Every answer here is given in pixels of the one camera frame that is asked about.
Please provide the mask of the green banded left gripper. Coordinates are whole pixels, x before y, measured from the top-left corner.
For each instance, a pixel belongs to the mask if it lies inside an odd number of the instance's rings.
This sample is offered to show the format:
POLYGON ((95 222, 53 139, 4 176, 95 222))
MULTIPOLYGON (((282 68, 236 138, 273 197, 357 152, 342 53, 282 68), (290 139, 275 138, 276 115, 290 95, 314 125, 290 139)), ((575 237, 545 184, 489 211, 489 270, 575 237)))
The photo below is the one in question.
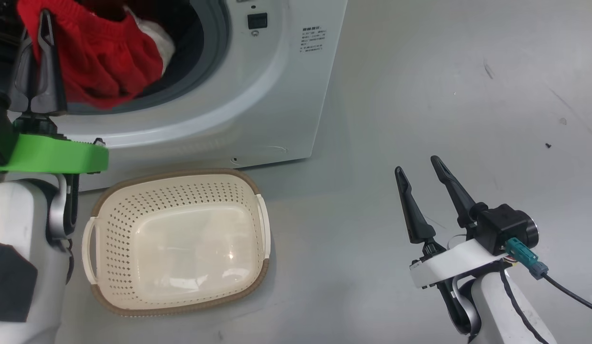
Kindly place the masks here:
POLYGON ((54 19, 48 9, 41 11, 37 42, 38 73, 33 40, 27 29, 23 30, 9 98, 10 111, 24 114, 14 123, 7 115, 0 115, 0 172, 94 174, 106 171, 109 151, 102 139, 97 138, 93 143, 69 140, 58 133, 48 116, 66 115, 68 111, 54 19))

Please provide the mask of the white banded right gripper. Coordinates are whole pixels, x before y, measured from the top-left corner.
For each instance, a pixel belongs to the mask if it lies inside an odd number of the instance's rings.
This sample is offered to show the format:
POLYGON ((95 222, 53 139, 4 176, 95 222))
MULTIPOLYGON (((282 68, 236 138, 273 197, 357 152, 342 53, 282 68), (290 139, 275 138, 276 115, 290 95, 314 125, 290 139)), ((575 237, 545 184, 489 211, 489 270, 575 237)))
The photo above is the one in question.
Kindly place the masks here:
MULTIPOLYGON (((446 187, 449 193, 457 211, 457 222, 460 228, 475 228, 478 214, 488 209, 488 205, 475 202, 437 155, 431 156, 431 163, 440 183, 446 187)), ((411 184, 401 166, 396 167, 395 178, 409 241, 412 244, 433 242, 436 236, 435 229, 427 223, 414 196, 412 196, 411 184)), ((430 259, 411 264, 409 267, 410 276, 415 287, 423 288, 475 270, 505 256, 507 256, 506 252, 493 255, 476 239, 471 239, 430 259)))

